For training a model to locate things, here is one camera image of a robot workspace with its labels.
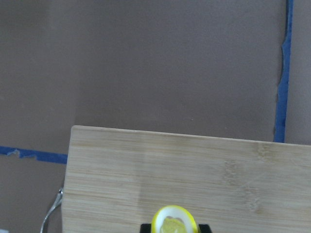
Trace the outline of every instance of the yellow and white round object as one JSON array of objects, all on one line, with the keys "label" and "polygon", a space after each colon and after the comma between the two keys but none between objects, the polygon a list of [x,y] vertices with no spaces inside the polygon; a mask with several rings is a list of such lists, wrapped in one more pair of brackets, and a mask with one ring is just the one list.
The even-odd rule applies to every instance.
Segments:
[{"label": "yellow and white round object", "polygon": [[198,233],[198,228],[188,210],[178,205],[168,205],[153,217],[151,233]]}]

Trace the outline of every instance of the blue tape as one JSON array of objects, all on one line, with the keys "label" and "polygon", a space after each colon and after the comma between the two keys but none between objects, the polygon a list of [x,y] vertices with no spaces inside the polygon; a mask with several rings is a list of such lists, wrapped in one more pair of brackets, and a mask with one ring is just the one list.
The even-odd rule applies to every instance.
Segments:
[{"label": "blue tape", "polygon": [[36,150],[16,149],[11,147],[0,147],[0,154],[8,156],[10,156],[11,154],[19,154],[20,158],[35,157],[38,161],[58,163],[58,164],[66,164],[68,157],[66,154],[56,154]]},{"label": "blue tape", "polygon": [[290,76],[290,61],[291,61],[291,42],[292,42],[292,21],[293,21],[293,5],[294,0],[287,0],[286,3],[286,32],[285,39],[282,44],[282,76],[277,90],[276,104],[276,125],[275,125],[275,142],[285,141],[285,126],[288,98],[288,82]]}]

